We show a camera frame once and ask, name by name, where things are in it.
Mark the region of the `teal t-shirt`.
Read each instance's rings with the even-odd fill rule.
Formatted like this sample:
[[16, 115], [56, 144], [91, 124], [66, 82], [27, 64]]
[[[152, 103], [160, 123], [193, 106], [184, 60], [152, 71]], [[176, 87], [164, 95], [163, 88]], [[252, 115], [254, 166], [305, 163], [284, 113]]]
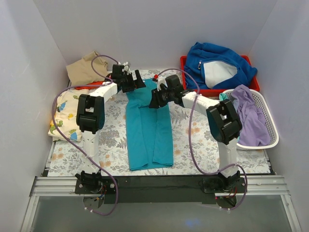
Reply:
[[171, 167], [174, 164], [169, 107], [149, 108], [156, 84], [144, 80], [146, 87], [127, 93], [126, 138], [131, 171]]

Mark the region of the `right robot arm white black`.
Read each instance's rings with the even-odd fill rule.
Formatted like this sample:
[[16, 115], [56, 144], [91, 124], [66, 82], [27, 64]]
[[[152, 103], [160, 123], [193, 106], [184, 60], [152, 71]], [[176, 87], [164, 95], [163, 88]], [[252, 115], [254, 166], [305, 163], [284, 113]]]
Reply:
[[239, 116], [230, 100], [213, 100], [198, 94], [195, 91], [184, 89], [177, 75], [166, 79], [153, 79], [156, 88], [152, 90], [150, 108], [162, 108], [169, 102], [191, 109], [207, 117], [211, 135], [218, 144], [220, 165], [215, 173], [204, 175], [218, 175], [219, 188], [229, 192], [236, 186], [235, 177], [239, 176], [237, 167], [237, 138], [242, 129]]

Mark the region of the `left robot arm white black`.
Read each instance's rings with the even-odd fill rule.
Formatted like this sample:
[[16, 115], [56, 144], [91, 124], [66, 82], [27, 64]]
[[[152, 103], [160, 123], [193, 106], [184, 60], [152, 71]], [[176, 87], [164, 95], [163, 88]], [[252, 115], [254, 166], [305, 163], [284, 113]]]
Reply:
[[82, 149], [84, 161], [82, 171], [97, 173], [99, 171], [99, 135], [105, 123], [105, 103], [118, 92], [132, 92], [146, 87], [140, 71], [130, 70], [129, 63], [114, 64], [110, 75], [112, 82], [101, 84], [90, 94], [79, 97], [76, 123], [82, 132]]

